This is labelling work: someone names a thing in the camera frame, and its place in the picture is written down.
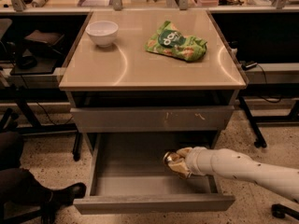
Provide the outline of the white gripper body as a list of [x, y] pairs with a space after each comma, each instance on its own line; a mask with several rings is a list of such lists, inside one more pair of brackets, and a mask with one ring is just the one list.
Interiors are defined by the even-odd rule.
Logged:
[[188, 152], [185, 162], [193, 175], [209, 175], [211, 172], [211, 151], [204, 147], [195, 147]]

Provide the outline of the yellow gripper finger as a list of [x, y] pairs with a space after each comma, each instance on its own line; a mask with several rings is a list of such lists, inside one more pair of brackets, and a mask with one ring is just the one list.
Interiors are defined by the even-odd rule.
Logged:
[[170, 169], [175, 172], [180, 178], [187, 179], [191, 176], [191, 172], [184, 160], [172, 161], [169, 164]]
[[177, 154], [182, 157], [182, 158], [186, 158], [188, 153], [192, 150], [191, 147], [184, 147], [184, 148], [181, 148], [177, 151]]

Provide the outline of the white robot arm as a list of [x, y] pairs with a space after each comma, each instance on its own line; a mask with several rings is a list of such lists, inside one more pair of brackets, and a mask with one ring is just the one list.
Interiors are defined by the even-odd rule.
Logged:
[[165, 165], [182, 178], [218, 175], [247, 181], [295, 203], [299, 202], [299, 170], [253, 160], [231, 149], [185, 147], [164, 156]]

